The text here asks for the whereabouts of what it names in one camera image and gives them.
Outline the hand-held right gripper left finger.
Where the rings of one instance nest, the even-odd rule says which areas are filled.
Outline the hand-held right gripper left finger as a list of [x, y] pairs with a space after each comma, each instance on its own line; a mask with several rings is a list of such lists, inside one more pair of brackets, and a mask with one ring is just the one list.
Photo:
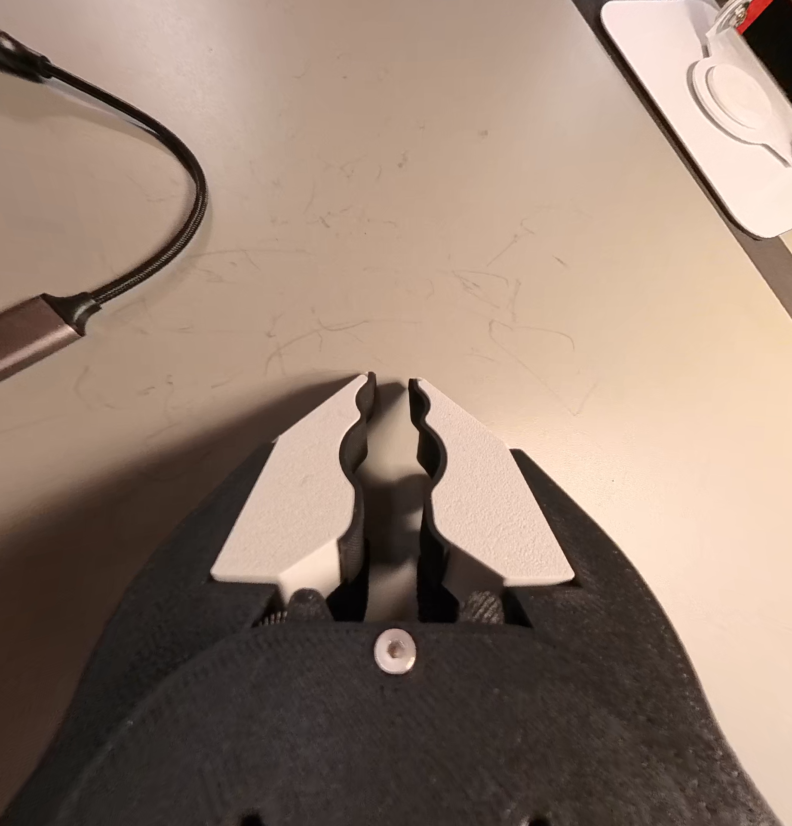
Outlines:
[[219, 583], [329, 597], [364, 563], [367, 456], [377, 381], [362, 373], [278, 436], [210, 574]]

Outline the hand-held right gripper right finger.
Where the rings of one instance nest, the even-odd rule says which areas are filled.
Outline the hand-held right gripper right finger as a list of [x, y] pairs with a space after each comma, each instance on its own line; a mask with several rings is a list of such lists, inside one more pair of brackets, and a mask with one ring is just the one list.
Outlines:
[[409, 382], [417, 461], [429, 480], [421, 561], [452, 597], [574, 579], [511, 449], [428, 380]]

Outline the white stand base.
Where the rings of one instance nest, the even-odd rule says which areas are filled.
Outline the white stand base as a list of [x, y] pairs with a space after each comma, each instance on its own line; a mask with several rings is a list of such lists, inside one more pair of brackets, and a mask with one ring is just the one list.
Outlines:
[[792, 231], [792, 104], [738, 32], [751, 2], [607, 2], [602, 26], [718, 201], [762, 239]]

